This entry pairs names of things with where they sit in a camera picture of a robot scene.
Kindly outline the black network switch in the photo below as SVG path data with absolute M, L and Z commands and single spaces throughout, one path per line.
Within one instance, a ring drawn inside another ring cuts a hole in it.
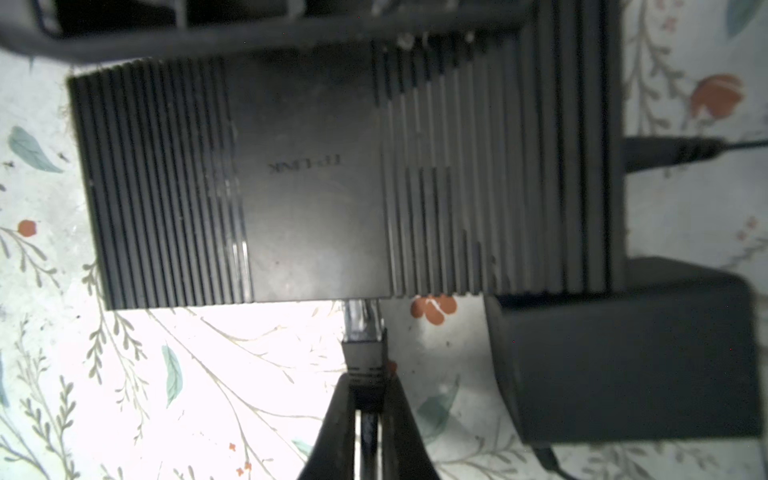
M 112 310 L 626 285 L 616 1 L 143 59 L 68 93 Z

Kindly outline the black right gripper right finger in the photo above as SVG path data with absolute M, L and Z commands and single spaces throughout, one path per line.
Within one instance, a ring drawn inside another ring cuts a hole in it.
M 382 478 L 438 480 L 399 378 L 386 383 L 382 411 Z

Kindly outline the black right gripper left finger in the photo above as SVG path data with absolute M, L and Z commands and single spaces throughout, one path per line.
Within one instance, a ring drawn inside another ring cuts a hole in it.
M 355 419 L 354 391 L 342 374 L 299 480 L 354 478 Z

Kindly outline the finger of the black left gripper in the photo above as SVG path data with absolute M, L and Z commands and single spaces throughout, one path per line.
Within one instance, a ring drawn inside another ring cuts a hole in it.
M 97 63 L 506 30 L 531 1 L 4 1 L 1 46 Z

